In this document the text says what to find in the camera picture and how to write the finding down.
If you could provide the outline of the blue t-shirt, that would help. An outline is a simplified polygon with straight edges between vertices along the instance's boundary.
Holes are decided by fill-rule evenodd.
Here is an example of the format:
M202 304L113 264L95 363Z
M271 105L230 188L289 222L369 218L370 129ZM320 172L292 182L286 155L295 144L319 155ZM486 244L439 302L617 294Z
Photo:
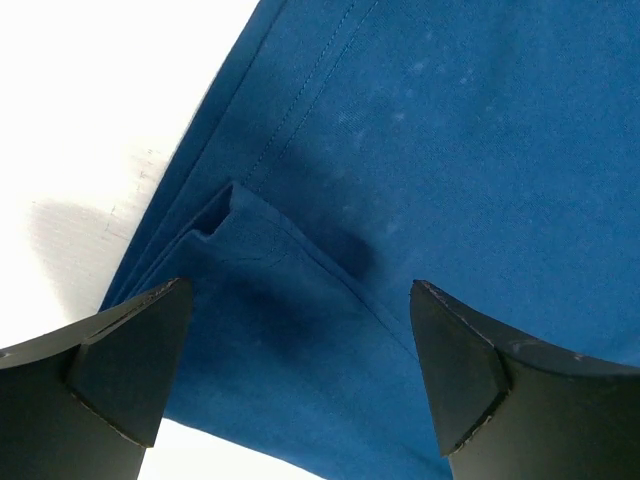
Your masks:
M433 282L639 362L635 1L263 1L104 299L192 282L165 414L327 479L447 479Z

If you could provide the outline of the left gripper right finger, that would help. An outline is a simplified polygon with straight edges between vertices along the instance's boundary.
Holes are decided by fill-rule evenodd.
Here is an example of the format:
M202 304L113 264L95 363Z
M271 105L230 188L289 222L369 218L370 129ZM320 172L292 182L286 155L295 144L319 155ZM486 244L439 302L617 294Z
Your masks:
M457 479L635 479L639 371L533 337L417 280L410 317Z

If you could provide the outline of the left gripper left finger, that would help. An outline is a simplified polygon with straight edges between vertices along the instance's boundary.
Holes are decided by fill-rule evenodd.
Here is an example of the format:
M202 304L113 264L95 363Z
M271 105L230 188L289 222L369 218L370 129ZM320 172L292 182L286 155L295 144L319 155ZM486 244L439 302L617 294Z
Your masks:
M191 319L176 279L1 351L4 479L135 479Z

